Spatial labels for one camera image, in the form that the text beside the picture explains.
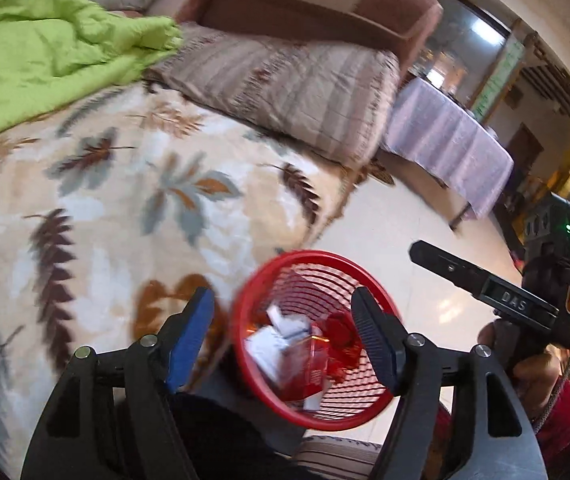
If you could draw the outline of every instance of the trash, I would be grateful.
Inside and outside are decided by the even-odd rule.
[[[329,349],[329,341],[312,325],[312,335],[284,350],[278,378],[280,399],[305,400],[324,390]]]
[[[260,371],[277,384],[282,351],[289,346],[287,340],[273,326],[264,326],[245,340],[245,348]]]
[[[333,312],[312,323],[302,314],[283,315],[275,303],[263,312],[263,326],[245,341],[249,355],[281,400],[317,411],[324,394],[360,365],[363,345],[351,314]]]

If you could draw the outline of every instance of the striped pillow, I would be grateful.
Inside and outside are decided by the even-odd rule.
[[[350,438],[309,436],[294,457],[298,465],[335,480],[367,480],[381,446]]]
[[[287,134],[359,169],[391,110],[396,56],[351,43],[244,36],[181,26],[181,50],[148,72],[195,101]]]

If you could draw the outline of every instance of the light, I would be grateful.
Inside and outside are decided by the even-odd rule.
[[[505,41],[505,38],[503,38],[500,33],[498,33],[491,27],[491,25],[488,25],[480,18],[478,18],[478,20],[476,20],[476,22],[472,25],[472,30],[489,44],[500,45]]]
[[[427,79],[429,79],[431,84],[433,84],[436,88],[440,88],[445,82],[445,76],[433,68],[427,74]]]

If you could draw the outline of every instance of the window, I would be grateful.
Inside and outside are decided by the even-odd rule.
[[[431,83],[455,97],[463,106],[482,84],[504,45],[508,33],[497,30],[492,18],[481,19],[482,10],[472,10],[460,0],[438,0],[443,17],[426,42],[416,67]]]
[[[436,88],[440,88],[445,82],[445,76],[433,68],[427,74],[427,79],[429,79],[431,84]]]

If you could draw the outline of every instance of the white floor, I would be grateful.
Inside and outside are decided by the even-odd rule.
[[[452,232],[447,224],[464,200],[441,189],[415,164],[389,154],[381,158],[396,186],[367,180],[352,194],[344,218],[327,229],[315,248],[367,269],[386,288],[409,332],[423,333],[442,347],[469,350],[478,331],[494,318],[491,308],[412,264],[408,250],[422,239],[520,284],[497,224],[493,218],[465,221]],[[451,396],[451,388],[444,388],[441,400],[448,407]],[[370,423],[339,434],[381,444],[395,410],[393,403]]]

